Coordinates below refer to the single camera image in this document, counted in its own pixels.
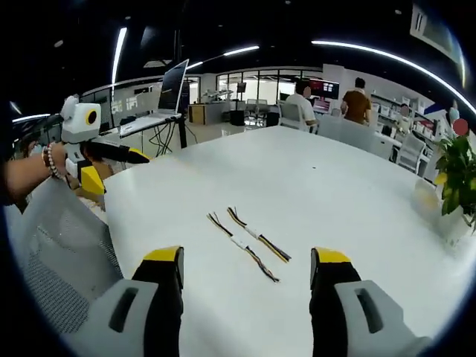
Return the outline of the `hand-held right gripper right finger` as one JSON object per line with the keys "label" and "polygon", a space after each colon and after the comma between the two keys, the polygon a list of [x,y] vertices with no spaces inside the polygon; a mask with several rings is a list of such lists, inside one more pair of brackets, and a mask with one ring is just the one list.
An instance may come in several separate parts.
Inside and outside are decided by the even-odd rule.
{"label": "hand-held right gripper right finger", "polygon": [[310,290],[313,356],[419,356],[432,343],[414,335],[402,307],[339,251],[311,250]]}

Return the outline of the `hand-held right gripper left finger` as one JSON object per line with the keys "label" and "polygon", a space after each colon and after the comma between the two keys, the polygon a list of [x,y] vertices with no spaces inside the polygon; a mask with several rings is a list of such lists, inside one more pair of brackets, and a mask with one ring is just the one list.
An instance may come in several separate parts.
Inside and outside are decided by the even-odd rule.
{"label": "hand-held right gripper left finger", "polygon": [[132,278],[116,282],[62,339],[75,356],[178,356],[184,249],[148,253]]}

